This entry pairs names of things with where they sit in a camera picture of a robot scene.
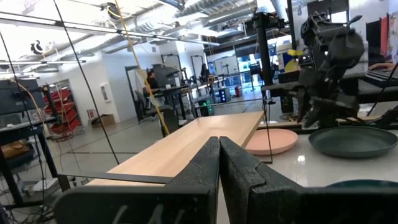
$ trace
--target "ceiling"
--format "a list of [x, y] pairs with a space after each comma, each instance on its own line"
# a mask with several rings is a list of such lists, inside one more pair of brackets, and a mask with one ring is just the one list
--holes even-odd
[[[197, 1], [199, 0], [188, 0], [185, 3], [185, 7]], [[252, 1], [253, 0], [225, 1], [216, 7], [204, 9], [201, 13], [178, 18], [178, 21], [182, 25], [188, 21], [198, 19], [199, 17], [221, 13]], [[267, 7], [273, 8], [270, 4], [270, 0], [262, 1], [265, 1]], [[294, 5], [300, 4], [302, 1], [306, 0], [294, 0]], [[65, 22], [107, 27], [117, 25], [117, 21], [109, 21], [106, 11], [100, 10], [100, 4], [104, 2], [106, 2], [106, 0], [57, 0], [57, 4]], [[118, 3], [121, 6], [124, 16], [130, 18], [137, 17], [161, 6], [159, 1], [151, 0], [118, 0]], [[0, 10], [2, 12], [60, 20], [53, 0], [0, 0]], [[39, 40], [41, 45], [46, 45], [47, 47], [53, 46], [53, 49], [57, 49], [61, 46], [65, 47], [68, 44], [66, 33], [62, 30], [18, 26], [15, 24], [0, 24], [0, 32], [4, 36], [12, 60], [27, 60], [29, 56], [33, 55], [30, 50], [30, 45], [36, 40]], [[83, 39], [87, 36], [88, 35], [84, 33], [70, 32], [72, 40]], [[0, 47], [0, 60], [8, 60], [2, 44]]]

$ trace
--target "computer monitor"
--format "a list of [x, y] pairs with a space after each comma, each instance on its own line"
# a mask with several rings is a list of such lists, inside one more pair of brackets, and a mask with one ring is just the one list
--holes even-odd
[[[32, 93], [39, 108], [43, 108], [45, 106], [42, 93], [37, 91], [39, 86], [36, 79], [18, 80], [18, 83]], [[28, 110], [36, 109], [27, 92], [23, 89], [21, 89], [21, 92], [22, 94], [19, 93], [15, 82], [10, 80], [0, 80], [0, 115], [25, 111], [24, 102]]]

